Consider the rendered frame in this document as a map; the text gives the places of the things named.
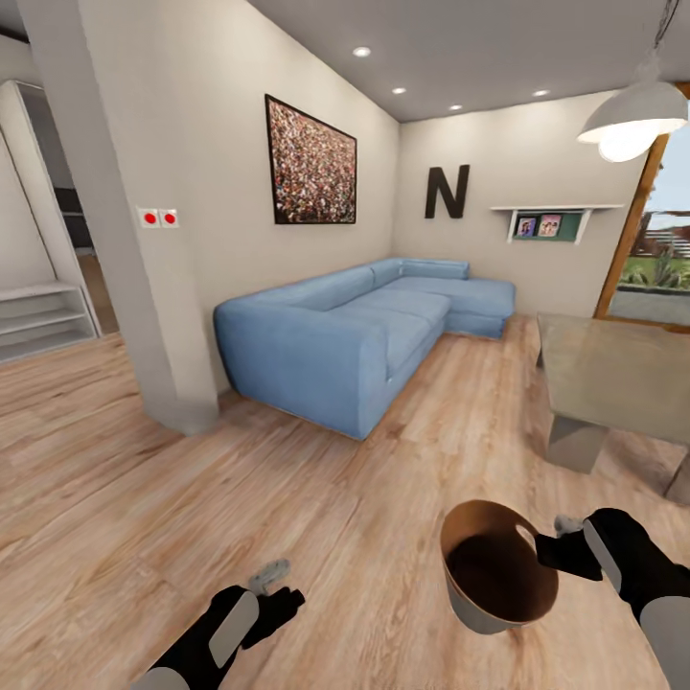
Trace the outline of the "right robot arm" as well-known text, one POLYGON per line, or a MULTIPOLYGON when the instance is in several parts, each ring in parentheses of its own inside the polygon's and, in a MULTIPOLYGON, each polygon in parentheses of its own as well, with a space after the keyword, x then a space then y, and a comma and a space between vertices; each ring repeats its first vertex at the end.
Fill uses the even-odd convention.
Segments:
POLYGON ((539 564, 595 582, 604 570, 632 605, 672 690, 690 690, 690 570, 619 509, 597 509, 586 520, 557 514, 554 527, 556 539, 534 537, 539 564))

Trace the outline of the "trash can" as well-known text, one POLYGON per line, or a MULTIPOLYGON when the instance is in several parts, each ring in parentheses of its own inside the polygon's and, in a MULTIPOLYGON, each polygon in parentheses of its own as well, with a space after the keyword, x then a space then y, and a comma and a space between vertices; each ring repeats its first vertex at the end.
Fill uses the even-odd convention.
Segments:
POLYGON ((444 518, 440 549, 449 600, 480 635, 537 622, 557 602, 559 569, 539 564, 517 524, 533 537, 540 533, 514 509, 487 499, 459 503, 444 518))

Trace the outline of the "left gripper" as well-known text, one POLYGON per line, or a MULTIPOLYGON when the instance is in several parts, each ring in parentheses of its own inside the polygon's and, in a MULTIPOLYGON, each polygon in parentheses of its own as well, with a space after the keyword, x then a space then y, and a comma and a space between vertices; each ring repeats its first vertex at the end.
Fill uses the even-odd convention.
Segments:
POLYGON ((257 639, 242 643, 244 650, 248 650, 261 640, 275 633, 276 630, 291 620, 291 618, 297 616, 299 608, 306 603, 305 597, 299 589, 290 591, 290 588, 286 586, 279 589, 276 593, 273 593, 273 595, 262 597, 261 599, 265 601, 267 607, 267 623, 265 624, 264 631, 257 639))

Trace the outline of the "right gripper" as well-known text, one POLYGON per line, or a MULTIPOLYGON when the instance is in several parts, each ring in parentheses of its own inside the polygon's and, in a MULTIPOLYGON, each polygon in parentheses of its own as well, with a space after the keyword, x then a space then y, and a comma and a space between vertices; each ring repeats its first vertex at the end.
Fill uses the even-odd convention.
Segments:
POLYGON ((562 538, 549 538, 538 534, 534 537, 536 545, 536 555, 541 566, 556 568, 574 576, 601 582, 603 580, 602 570, 588 567, 582 563, 571 548, 571 534, 562 538))

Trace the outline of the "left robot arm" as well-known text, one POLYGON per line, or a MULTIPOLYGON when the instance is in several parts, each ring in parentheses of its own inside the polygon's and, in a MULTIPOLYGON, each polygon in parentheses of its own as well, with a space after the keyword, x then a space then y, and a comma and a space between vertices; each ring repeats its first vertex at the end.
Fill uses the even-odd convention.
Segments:
POLYGON ((129 690, 218 690, 238 648, 248 650, 268 638, 306 603, 299 589, 268 588, 291 572, 288 559, 276 560, 251 578, 248 588, 230 586, 129 690))

